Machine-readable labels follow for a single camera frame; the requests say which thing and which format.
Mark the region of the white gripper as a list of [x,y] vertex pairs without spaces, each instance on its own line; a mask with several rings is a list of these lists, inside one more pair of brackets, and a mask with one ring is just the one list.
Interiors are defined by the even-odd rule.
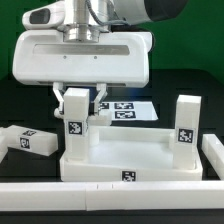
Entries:
[[142,88],[149,81],[149,32],[102,33],[97,43],[65,42],[56,30],[29,30],[18,38],[13,75],[27,85],[51,85],[58,100],[55,115],[64,114],[67,86],[95,86],[89,114],[98,115],[107,85]]

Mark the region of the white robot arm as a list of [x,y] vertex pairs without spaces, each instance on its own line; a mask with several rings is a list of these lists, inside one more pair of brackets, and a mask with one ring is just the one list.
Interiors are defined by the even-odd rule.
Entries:
[[64,112],[65,86],[95,86],[93,112],[109,86],[149,81],[149,31],[133,27],[177,17],[188,0],[57,0],[23,14],[12,73],[23,84],[51,85]]

